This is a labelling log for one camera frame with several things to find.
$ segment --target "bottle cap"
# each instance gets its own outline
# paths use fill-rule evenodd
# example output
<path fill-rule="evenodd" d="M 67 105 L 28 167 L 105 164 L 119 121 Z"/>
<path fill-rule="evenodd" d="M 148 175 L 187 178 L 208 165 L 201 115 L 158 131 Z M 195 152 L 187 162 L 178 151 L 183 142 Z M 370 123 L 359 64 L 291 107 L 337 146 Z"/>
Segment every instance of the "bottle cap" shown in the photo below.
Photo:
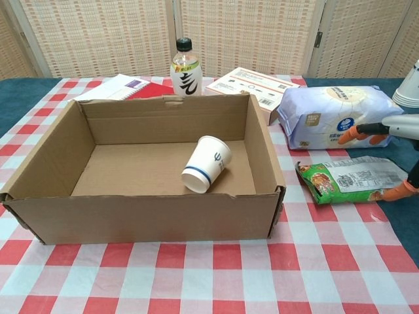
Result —
<path fill-rule="evenodd" d="M 191 51 L 192 50 L 192 41 L 188 37 L 182 37 L 176 40 L 176 49 L 177 51 Z"/>

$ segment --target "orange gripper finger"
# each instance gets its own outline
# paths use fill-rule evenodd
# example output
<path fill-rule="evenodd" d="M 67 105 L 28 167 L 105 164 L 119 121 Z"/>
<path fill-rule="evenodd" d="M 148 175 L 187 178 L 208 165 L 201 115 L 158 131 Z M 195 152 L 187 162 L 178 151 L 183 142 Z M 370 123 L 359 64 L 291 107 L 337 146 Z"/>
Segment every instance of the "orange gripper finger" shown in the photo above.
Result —
<path fill-rule="evenodd" d="M 419 192 L 419 189 L 414 188 L 407 180 L 404 180 L 399 186 L 386 190 L 382 195 L 382 199 L 384 201 L 395 201 L 412 196 L 417 192 Z"/>
<path fill-rule="evenodd" d="M 344 135 L 339 137 L 338 143 L 342 145 L 352 141 L 353 139 L 357 139 L 359 136 L 361 136 L 361 134 L 359 134 L 356 130 L 356 126 L 351 126 L 349 130 L 344 133 Z"/>
<path fill-rule="evenodd" d="M 377 145 L 379 142 L 385 140 L 388 135 L 374 135 L 370 140 L 369 143 L 371 145 Z"/>

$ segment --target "cardboard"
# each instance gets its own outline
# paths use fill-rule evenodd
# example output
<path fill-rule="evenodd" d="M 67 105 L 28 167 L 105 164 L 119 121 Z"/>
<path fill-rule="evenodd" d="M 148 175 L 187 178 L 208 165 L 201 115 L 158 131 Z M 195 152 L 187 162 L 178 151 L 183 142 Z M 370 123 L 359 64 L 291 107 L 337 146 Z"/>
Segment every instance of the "cardboard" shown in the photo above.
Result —
<path fill-rule="evenodd" d="M 181 182 L 197 140 L 233 159 L 206 194 Z M 254 96 L 73 101 L 1 191 L 43 243 L 269 237 L 285 193 Z"/>
<path fill-rule="evenodd" d="M 270 125 L 279 117 L 277 108 L 281 103 L 283 93 L 288 88 L 296 87 L 299 85 L 287 80 L 237 67 L 206 86 L 205 95 L 251 93 L 259 102 L 266 125 Z"/>

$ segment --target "woven folding screen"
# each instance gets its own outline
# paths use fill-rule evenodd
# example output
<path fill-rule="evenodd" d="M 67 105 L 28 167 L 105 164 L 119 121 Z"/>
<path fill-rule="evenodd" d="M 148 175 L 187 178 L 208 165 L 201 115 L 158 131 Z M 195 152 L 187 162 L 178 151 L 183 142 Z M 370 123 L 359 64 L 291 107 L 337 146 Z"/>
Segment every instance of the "woven folding screen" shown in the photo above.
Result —
<path fill-rule="evenodd" d="M 20 0 L 54 77 L 168 75 L 164 0 Z"/>
<path fill-rule="evenodd" d="M 377 77 L 411 0 L 330 0 L 310 77 Z"/>
<path fill-rule="evenodd" d="M 306 71 L 311 28 L 317 30 L 316 0 L 180 3 L 183 34 L 192 39 L 205 75 L 224 75 L 237 66 L 268 74 Z"/>
<path fill-rule="evenodd" d="M 0 43 L 1 80 L 13 77 L 36 76 L 21 46 L 18 44 L 3 10 L 0 10 Z"/>
<path fill-rule="evenodd" d="M 379 76 L 405 77 L 418 59 L 419 1 L 414 0 Z"/>

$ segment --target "paper cup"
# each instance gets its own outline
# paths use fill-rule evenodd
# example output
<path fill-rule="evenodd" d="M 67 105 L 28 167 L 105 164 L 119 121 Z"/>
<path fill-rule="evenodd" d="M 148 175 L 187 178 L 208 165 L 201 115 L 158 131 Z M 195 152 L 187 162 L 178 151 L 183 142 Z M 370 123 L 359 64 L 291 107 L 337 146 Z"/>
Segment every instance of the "paper cup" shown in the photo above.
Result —
<path fill-rule="evenodd" d="M 203 194 L 231 161 L 226 143 L 213 136 L 203 136 L 182 171 L 183 184 L 191 191 Z"/>
<path fill-rule="evenodd" d="M 393 100 L 398 105 L 419 107 L 419 60 L 396 89 Z"/>

